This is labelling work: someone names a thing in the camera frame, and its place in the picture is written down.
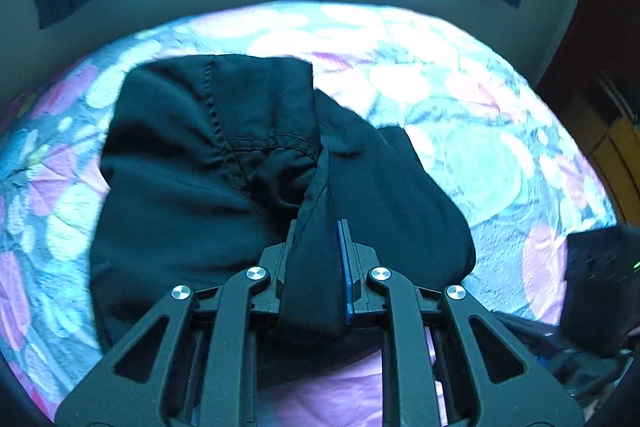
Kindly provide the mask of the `dark wooden cabinet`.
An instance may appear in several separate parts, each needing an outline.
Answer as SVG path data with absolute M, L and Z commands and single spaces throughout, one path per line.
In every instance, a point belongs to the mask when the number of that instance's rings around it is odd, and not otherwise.
M 536 88 L 611 199 L 639 223 L 639 0 L 578 0 Z

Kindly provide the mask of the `black bomber jacket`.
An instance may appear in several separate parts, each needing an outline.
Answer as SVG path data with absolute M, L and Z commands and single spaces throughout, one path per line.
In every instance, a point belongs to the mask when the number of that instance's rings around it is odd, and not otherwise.
M 407 133 L 375 128 L 297 58 L 192 55 L 125 78 L 103 147 L 108 188 L 90 248 L 96 335 L 110 349 L 179 284 L 204 289 L 290 243 L 274 335 L 347 333 L 337 225 L 440 291 L 475 265 L 468 222 Z

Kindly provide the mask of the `floral quilted bedspread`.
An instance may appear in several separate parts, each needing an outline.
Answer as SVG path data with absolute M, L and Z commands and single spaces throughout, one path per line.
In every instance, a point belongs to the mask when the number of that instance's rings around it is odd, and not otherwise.
M 186 54 L 291 55 L 376 127 L 398 124 L 469 222 L 464 287 L 491 310 L 559 320 L 566 236 L 615 222 L 605 189 L 527 81 L 465 31 L 372 5 L 276 2 L 168 24 L 93 52 L 1 113 L 1 353 L 39 410 L 99 360 L 88 247 L 122 80 Z

